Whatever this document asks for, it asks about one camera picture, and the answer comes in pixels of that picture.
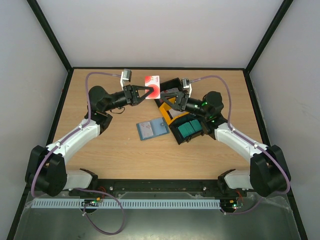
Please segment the white pink blossom card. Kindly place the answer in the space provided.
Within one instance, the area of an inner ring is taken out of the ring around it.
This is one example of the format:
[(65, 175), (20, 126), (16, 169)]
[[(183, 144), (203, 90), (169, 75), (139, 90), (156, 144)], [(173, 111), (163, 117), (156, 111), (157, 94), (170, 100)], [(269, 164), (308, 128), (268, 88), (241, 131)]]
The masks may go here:
[(144, 139), (152, 137), (154, 135), (151, 123), (149, 121), (140, 123), (140, 131)]

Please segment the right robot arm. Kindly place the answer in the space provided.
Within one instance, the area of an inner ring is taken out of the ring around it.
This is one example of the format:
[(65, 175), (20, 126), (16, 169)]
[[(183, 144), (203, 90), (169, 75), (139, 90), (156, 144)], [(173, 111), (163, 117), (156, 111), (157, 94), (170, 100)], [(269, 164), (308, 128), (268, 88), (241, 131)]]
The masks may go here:
[(248, 170), (230, 169), (218, 177), (218, 191), (222, 195), (229, 196), (235, 189), (253, 190), (262, 197), (290, 191), (281, 148), (259, 143), (231, 125), (221, 113), (224, 104), (219, 92), (210, 91), (202, 100), (183, 91), (162, 93), (160, 98), (173, 110), (198, 117), (204, 134), (227, 145), (249, 163)]

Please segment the red circle april card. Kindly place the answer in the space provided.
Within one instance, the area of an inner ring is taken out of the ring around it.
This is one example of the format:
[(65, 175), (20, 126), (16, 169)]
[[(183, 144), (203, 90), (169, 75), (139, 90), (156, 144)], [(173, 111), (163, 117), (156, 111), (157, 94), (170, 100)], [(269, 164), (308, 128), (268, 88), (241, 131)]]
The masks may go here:
[(160, 99), (161, 91), (160, 91), (160, 76), (159, 75), (150, 75), (144, 78), (144, 85), (146, 87), (152, 88), (152, 93), (149, 94), (146, 99)]

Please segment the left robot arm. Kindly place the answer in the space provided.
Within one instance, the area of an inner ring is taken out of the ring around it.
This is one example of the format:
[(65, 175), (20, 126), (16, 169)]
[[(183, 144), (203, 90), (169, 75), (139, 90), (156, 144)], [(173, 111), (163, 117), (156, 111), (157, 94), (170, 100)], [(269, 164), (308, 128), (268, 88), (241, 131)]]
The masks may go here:
[(33, 197), (36, 190), (54, 197), (65, 189), (86, 189), (92, 175), (85, 170), (68, 173), (68, 161), (109, 127), (113, 117), (108, 111), (139, 105), (154, 92), (150, 86), (138, 85), (125, 85), (122, 91), (112, 94), (98, 85), (85, 90), (87, 114), (80, 124), (56, 142), (45, 147), (37, 145), (31, 150), (25, 181), (31, 186)]

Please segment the teal card holder wallet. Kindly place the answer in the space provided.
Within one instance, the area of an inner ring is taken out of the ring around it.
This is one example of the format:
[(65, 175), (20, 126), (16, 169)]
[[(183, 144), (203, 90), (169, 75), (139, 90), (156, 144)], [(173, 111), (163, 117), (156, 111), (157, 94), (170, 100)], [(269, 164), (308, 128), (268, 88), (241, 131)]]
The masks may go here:
[[(140, 129), (140, 123), (143, 123), (143, 122), (150, 122), (152, 131), (153, 131), (152, 137), (143, 138), (141, 129)], [(163, 117), (159, 117), (159, 118), (155, 118), (155, 119), (147, 120), (143, 122), (139, 122), (136, 124), (139, 138), (141, 141), (149, 140), (149, 139), (156, 138), (156, 137), (163, 136), (170, 133), (169, 126), (167, 125)]]

